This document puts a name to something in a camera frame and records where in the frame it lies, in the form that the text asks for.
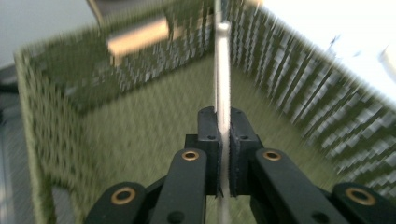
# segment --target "fabric bin wall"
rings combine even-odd
[[[212,104],[213,85],[205,84],[213,77],[212,6],[143,5],[16,54],[36,223],[55,222],[53,185],[68,189],[81,223],[109,186],[147,185],[156,178],[150,172],[166,174],[184,134],[196,133],[196,112]],[[270,12],[240,1],[228,9],[233,70],[242,71],[236,76],[263,92],[346,180],[395,200],[395,110]],[[169,22],[169,40],[112,66],[106,39],[159,14]],[[176,26],[185,32],[172,40]],[[140,167],[145,158],[155,165]]]
[[[229,5],[232,63],[315,143],[345,181],[396,201],[395,102],[368,88],[271,12]]]

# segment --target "bin floor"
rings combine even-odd
[[[341,176],[274,110],[254,77],[232,68],[231,90],[232,106],[247,114],[266,147],[284,150],[314,184],[332,189]],[[198,110],[213,102],[213,57],[207,56],[85,115],[86,140],[100,152],[96,159],[106,165],[101,175],[107,184],[134,181],[147,186],[166,175],[185,134],[197,133]],[[207,223],[215,223],[215,204],[208,199]],[[234,223],[254,223],[248,197],[232,201],[232,209]]]

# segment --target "storage basket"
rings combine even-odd
[[[145,4],[16,54],[36,223],[56,220],[53,186],[68,190],[81,223],[111,185],[166,175],[185,134],[197,133],[198,110],[213,105],[213,5]],[[268,10],[238,0],[227,10],[232,105],[263,143],[286,150],[320,187],[356,181],[395,202],[394,106]],[[159,14],[169,39],[113,66],[110,35]],[[250,223],[240,198],[234,223]]]

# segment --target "metal rod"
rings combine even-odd
[[[221,23],[221,0],[215,0],[215,15],[214,15],[214,21],[215,21],[215,28],[218,26],[219,23]],[[218,34],[215,32],[215,45],[217,45],[218,42]],[[215,107],[215,113],[218,111],[218,53],[217,53],[217,48],[215,47],[215,64],[214,64],[214,73],[213,73],[213,86],[215,89],[215,97],[214,97],[214,107]]]
[[[221,169],[220,185],[223,197],[218,200],[218,223],[229,224],[230,219],[230,23],[227,21],[216,24],[216,67],[217,67],[217,116],[218,128],[221,134]]]

